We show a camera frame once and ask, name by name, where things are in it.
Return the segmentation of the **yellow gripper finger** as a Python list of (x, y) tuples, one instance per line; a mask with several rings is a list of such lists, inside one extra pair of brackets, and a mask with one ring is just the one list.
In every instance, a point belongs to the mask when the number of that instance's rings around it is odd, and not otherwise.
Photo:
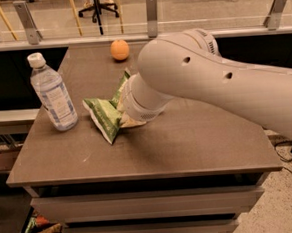
[(119, 125), (122, 128), (132, 128), (132, 127), (136, 127), (136, 126), (142, 126), (145, 125), (145, 122), (141, 122), (141, 121), (137, 121), (135, 119), (133, 119), (132, 117), (130, 117), (127, 113), (124, 113), (120, 119), (120, 123)]
[(122, 91), (124, 89), (126, 85), (126, 82), (123, 82), (119, 85), (118, 89), (117, 89), (117, 92), (116, 92), (116, 101), (117, 101), (117, 104), (116, 104), (116, 109), (119, 111), (119, 112), (124, 112), (124, 107), (123, 107), (123, 100), (124, 100), (124, 96), (122, 96)]

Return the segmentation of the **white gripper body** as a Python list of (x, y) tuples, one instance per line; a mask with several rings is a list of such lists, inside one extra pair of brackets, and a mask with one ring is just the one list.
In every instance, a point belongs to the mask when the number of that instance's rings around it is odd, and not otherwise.
[(146, 122), (165, 109), (165, 95), (151, 88), (140, 76), (132, 76), (122, 90), (122, 103), (130, 118)]

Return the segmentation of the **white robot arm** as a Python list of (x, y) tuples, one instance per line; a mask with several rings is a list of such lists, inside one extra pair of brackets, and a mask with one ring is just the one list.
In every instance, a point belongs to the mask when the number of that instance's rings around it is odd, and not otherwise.
[(150, 41), (141, 49), (137, 67), (121, 93), (124, 110), (135, 120), (150, 121), (170, 100), (182, 97), (292, 139), (292, 68), (227, 60), (202, 29)]

